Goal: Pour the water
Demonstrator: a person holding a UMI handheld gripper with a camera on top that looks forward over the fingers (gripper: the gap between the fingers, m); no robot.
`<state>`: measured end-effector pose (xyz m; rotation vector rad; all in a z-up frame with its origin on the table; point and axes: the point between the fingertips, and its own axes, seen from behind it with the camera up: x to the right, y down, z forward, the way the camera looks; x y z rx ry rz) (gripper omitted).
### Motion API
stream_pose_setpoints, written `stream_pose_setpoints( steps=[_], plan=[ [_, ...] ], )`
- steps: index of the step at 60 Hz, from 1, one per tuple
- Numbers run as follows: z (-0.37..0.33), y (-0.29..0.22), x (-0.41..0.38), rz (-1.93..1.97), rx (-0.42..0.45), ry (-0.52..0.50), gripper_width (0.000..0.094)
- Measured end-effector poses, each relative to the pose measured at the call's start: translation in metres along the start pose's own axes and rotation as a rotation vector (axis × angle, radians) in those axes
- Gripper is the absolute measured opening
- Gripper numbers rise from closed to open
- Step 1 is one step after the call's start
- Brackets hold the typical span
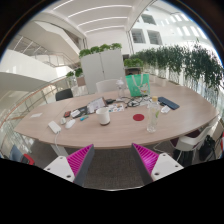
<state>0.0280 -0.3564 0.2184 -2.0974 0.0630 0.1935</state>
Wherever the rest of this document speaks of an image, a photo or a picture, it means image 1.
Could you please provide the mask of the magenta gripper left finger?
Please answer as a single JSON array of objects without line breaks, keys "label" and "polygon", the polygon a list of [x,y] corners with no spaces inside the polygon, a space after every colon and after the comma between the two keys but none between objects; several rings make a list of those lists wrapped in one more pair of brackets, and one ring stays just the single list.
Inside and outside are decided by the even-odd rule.
[{"label": "magenta gripper left finger", "polygon": [[94,153],[94,145],[88,145],[67,157],[58,156],[44,170],[76,185],[83,186]]}]

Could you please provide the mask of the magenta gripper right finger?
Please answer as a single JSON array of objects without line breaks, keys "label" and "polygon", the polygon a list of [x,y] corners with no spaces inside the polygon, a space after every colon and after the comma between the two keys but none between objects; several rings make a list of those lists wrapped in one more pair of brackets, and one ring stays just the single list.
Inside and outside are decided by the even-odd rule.
[{"label": "magenta gripper right finger", "polygon": [[183,169],[183,166],[167,153],[157,154],[135,143],[131,146],[131,152],[144,185]]}]

